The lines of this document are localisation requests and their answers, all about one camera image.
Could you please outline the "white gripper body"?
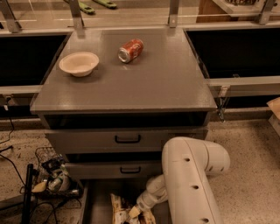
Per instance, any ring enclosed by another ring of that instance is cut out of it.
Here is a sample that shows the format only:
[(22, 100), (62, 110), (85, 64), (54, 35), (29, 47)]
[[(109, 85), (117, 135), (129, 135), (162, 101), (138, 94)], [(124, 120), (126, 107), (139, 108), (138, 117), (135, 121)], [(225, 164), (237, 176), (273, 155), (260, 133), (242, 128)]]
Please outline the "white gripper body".
[(140, 194), (140, 196), (136, 200), (136, 206), (141, 212), (145, 212), (153, 208), (157, 204), (158, 198), (149, 193), (148, 191), (144, 191)]

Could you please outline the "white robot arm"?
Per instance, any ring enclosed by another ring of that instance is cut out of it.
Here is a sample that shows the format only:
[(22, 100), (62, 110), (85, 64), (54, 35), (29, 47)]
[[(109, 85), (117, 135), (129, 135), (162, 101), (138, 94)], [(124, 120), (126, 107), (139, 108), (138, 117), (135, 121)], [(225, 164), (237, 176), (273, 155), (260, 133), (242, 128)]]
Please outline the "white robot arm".
[(163, 173), (149, 179), (129, 216), (135, 218), (166, 201), (172, 224), (224, 224), (207, 177), (220, 175), (229, 166), (230, 157), (223, 146), (174, 137), (162, 150)]

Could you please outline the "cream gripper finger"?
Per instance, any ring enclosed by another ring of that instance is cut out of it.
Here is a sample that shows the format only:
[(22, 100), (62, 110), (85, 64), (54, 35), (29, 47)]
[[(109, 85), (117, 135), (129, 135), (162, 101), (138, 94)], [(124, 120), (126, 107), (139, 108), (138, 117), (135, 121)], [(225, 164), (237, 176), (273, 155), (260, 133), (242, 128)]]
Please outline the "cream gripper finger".
[(141, 209), (138, 205), (135, 205), (131, 208), (131, 210), (129, 211), (129, 217), (131, 219), (136, 218), (140, 213), (141, 213)]

